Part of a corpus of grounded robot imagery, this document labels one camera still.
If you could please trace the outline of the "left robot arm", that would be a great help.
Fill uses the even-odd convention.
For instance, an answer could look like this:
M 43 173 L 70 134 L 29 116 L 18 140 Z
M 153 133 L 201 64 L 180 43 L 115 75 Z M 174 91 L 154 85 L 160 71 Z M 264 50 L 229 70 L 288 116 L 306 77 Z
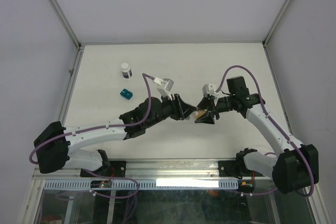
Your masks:
M 59 121 L 52 122 L 34 140 L 39 171 L 50 174 L 63 168 L 81 168 L 104 176 L 110 170 L 106 152 L 88 151 L 87 146 L 136 138 L 168 118 L 182 121 L 194 111 L 195 106 L 175 94 L 172 100 L 147 98 L 104 125 L 64 127 Z

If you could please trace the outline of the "clear bottle with orange pills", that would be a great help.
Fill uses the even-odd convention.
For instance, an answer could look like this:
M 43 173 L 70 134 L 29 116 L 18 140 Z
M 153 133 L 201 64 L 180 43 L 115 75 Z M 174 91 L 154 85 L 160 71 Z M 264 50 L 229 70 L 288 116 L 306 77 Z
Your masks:
M 200 118 L 202 115 L 206 113 L 206 110 L 197 110 L 193 112 L 194 119 Z

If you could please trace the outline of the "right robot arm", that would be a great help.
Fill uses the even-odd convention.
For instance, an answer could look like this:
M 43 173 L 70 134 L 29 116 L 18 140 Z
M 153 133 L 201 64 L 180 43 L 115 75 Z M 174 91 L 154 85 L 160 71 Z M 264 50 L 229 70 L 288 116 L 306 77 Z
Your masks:
M 227 79 L 227 86 L 229 93 L 224 97 L 219 97 L 216 85 L 203 86 L 203 98 L 197 107 L 204 114 L 198 116 L 195 123 L 214 124 L 221 113 L 236 111 L 262 134 L 274 154 L 268 156 L 254 148 L 245 148 L 224 171 L 236 178 L 251 172 L 260 173 L 271 178 L 283 194 L 305 187 L 313 190 L 319 181 L 318 150 L 283 130 L 260 95 L 249 92 L 242 76 Z

